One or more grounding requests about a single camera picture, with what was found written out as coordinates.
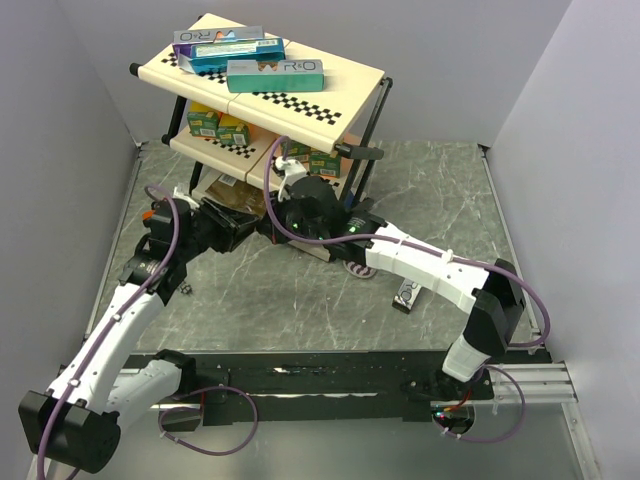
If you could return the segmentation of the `black R&O box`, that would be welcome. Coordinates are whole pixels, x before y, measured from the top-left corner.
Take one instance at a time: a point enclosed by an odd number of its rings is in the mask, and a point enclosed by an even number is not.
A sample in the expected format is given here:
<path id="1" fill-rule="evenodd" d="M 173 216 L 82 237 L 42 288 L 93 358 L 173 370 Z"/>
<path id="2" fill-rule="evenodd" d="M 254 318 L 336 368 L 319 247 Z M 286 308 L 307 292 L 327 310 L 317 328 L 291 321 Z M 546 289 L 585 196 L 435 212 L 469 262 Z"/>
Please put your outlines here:
<path id="1" fill-rule="evenodd" d="M 392 300 L 392 307 L 405 314 L 409 314 L 421 290 L 422 286 L 420 284 L 405 278 Z"/>

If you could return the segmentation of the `purple wavy sponge pad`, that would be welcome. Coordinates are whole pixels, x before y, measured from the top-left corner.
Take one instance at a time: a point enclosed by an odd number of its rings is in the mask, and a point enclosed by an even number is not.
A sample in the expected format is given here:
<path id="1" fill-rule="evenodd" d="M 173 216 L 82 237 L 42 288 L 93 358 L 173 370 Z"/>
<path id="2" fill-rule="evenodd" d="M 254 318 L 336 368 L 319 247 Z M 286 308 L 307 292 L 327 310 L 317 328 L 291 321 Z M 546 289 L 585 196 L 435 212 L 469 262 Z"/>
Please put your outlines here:
<path id="1" fill-rule="evenodd" d="M 360 279 L 372 278 L 377 273 L 375 268 L 361 265 L 353 261 L 344 261 L 343 266 L 351 275 Z"/>

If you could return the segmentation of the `black base frame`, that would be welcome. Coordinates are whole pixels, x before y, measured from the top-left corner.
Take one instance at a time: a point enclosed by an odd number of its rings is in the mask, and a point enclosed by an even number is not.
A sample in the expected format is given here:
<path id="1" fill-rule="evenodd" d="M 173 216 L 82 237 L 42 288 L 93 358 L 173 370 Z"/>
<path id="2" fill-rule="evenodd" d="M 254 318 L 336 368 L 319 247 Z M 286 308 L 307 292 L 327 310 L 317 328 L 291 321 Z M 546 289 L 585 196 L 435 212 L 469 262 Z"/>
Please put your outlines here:
<path id="1" fill-rule="evenodd" d="M 442 350 L 191 352 L 169 405 L 196 406 L 207 426 L 235 422 L 396 418 L 429 422 L 446 403 L 498 398 L 510 380 L 485 372 L 461 383 L 441 371 Z"/>

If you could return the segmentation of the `purple R&O box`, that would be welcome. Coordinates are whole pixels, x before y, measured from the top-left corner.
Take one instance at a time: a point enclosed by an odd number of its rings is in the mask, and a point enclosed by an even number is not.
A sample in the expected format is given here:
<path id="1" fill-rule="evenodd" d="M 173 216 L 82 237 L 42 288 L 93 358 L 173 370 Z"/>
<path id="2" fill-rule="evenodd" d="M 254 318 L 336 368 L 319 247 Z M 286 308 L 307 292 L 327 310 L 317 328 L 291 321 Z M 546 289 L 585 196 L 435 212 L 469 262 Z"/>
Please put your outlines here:
<path id="1" fill-rule="evenodd" d="M 176 56 L 191 56 L 191 47 L 199 44 L 228 43 L 264 38 L 262 26 L 208 28 L 175 31 L 172 47 Z"/>

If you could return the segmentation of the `brown flat packet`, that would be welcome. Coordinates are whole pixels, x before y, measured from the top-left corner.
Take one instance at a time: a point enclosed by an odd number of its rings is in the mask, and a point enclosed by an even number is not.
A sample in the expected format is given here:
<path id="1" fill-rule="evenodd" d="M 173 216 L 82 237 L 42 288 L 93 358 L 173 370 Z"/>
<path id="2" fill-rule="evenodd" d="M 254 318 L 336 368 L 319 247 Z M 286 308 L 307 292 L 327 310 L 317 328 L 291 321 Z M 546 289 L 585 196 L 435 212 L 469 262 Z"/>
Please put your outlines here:
<path id="1" fill-rule="evenodd" d="M 234 211 L 258 217 L 266 213 L 263 191 L 227 174 L 221 174 L 214 180 L 205 194 Z"/>

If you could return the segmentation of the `green carton far left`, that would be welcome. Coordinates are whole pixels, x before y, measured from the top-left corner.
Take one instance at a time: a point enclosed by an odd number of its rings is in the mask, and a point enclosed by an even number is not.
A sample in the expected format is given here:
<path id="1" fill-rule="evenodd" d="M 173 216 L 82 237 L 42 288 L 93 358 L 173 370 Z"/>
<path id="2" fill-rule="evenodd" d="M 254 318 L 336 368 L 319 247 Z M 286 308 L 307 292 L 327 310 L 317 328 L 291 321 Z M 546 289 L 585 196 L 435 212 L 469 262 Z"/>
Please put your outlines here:
<path id="1" fill-rule="evenodd" d="M 187 112 L 187 123 L 194 137 L 216 138 L 220 113 L 203 104 L 192 101 Z"/>

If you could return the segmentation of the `beige three-tier shelf rack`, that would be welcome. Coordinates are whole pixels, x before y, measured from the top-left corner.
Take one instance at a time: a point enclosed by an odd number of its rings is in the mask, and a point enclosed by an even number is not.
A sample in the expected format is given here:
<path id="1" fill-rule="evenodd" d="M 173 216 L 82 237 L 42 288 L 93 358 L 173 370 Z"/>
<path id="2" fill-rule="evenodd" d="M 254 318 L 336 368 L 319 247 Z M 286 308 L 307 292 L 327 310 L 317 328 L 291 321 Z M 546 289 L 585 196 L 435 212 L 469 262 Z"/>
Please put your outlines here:
<path id="1" fill-rule="evenodd" d="M 197 192 L 204 182 L 204 167 L 261 188 L 279 181 L 266 177 L 264 169 L 275 140 L 291 139 L 329 153 L 342 152 L 361 142 L 367 145 L 392 87 L 384 71 L 290 40 L 284 43 L 292 60 L 319 59 L 325 68 L 325 88 L 318 93 L 229 92 L 223 73 L 195 75 L 181 70 L 178 57 L 165 47 L 140 65 L 133 76 L 164 89 L 177 99 L 168 132 L 162 141 L 194 160 L 189 190 Z M 218 141 L 198 139 L 182 126 L 185 107 L 195 101 L 230 114 L 251 126 L 246 147 L 224 147 Z"/>

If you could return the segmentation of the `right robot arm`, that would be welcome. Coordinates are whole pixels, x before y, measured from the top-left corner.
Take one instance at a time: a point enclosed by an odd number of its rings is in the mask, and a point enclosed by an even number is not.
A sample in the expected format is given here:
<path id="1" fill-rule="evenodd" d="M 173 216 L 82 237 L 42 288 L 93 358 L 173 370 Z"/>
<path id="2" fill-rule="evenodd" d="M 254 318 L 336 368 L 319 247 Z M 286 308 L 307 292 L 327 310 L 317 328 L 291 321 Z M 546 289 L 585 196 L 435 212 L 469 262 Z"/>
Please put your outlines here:
<path id="1" fill-rule="evenodd" d="M 404 277 L 454 304 L 467 316 L 445 354 L 438 390 L 459 398 L 492 358 L 508 349 L 525 309 L 514 266 L 457 257 L 367 212 L 347 211 L 322 178 L 297 174 L 278 186 L 262 182 L 266 218 L 276 239 L 319 247 L 359 267 Z"/>

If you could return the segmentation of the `teal R&O box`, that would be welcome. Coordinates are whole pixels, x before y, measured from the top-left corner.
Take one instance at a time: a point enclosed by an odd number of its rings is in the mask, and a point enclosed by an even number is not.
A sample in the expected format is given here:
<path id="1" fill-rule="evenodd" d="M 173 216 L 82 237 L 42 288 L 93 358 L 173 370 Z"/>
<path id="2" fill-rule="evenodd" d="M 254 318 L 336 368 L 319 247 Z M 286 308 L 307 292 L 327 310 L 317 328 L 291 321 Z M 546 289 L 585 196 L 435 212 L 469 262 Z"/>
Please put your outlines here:
<path id="1" fill-rule="evenodd" d="M 324 90 L 325 75 L 319 59 L 230 60 L 226 82 L 231 93 L 319 92 Z"/>

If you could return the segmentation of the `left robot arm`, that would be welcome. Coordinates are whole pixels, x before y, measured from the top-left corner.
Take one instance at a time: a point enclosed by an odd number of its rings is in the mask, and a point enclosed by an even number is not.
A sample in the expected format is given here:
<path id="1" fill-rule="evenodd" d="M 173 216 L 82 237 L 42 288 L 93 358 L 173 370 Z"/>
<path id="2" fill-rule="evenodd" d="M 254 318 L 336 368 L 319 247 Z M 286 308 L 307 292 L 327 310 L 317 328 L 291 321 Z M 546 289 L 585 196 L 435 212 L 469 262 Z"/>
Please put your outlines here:
<path id="1" fill-rule="evenodd" d="M 116 380 L 141 334 L 185 280 L 188 263 L 207 250 L 233 251 L 257 221 L 210 200 L 198 207 L 171 197 L 153 202 L 143 216 L 147 231 L 125 263 L 102 319 L 47 390 L 29 391 L 19 404 L 38 478 L 45 478 L 48 459 L 99 472 L 124 430 L 151 405 L 195 395 L 195 359 L 172 350 L 155 354 L 128 381 Z"/>

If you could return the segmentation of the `panda keychain with keys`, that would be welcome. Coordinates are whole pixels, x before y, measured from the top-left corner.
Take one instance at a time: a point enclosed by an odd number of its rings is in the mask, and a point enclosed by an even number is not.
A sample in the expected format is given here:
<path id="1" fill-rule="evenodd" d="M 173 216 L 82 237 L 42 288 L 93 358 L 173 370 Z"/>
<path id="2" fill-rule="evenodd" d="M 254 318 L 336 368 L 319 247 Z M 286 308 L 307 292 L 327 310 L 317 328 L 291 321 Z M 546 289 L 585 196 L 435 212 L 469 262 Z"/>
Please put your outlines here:
<path id="1" fill-rule="evenodd" d="M 192 295 L 193 294 L 193 288 L 190 284 L 183 282 L 180 285 L 180 292 L 184 295 Z"/>

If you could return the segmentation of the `green carton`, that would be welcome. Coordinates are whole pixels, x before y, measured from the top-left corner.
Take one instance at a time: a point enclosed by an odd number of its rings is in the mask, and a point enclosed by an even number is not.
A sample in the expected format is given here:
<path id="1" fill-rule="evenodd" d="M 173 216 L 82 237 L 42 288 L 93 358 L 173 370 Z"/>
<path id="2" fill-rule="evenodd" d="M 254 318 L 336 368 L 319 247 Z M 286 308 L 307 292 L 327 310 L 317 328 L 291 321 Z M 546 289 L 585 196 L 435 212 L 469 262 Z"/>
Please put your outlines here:
<path id="1" fill-rule="evenodd" d="M 300 142 L 289 140 L 282 144 L 282 155 L 294 158 L 300 162 L 307 162 L 312 148 Z"/>
<path id="2" fill-rule="evenodd" d="M 250 144 L 249 125 L 229 114 L 221 115 L 216 135 L 223 145 L 248 146 Z"/>
<path id="3" fill-rule="evenodd" d="M 341 175 L 342 158 L 336 153 L 324 153 L 312 150 L 309 154 L 309 171 L 311 174 L 331 178 Z"/>
<path id="4" fill-rule="evenodd" d="M 187 112 L 187 123 L 194 137 L 216 138 L 220 113 L 203 104 L 192 101 Z"/>

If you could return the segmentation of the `blue toothpaste box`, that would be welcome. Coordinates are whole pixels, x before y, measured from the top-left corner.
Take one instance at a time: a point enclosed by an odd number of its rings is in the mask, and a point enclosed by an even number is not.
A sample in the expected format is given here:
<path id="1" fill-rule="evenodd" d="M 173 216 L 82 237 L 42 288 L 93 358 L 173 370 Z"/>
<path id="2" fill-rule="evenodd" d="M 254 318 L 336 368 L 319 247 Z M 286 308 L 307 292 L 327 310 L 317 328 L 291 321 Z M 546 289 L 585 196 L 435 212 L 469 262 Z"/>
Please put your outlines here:
<path id="1" fill-rule="evenodd" d="M 177 66 L 188 73 L 225 72 L 231 60 L 277 62 L 285 60 L 282 38 L 242 40 L 226 43 L 196 44 L 189 55 L 178 55 Z"/>

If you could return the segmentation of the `green carton right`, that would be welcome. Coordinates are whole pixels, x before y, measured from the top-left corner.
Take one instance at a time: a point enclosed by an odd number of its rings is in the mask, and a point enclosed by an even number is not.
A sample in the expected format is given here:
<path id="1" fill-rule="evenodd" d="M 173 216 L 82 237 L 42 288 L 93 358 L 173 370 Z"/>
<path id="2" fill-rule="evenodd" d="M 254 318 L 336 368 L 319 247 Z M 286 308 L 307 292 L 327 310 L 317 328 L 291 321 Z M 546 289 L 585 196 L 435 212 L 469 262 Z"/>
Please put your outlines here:
<path id="1" fill-rule="evenodd" d="M 324 153 L 312 150 L 309 154 L 309 171 L 311 174 L 331 178 L 341 175 L 342 158 L 336 153 Z"/>

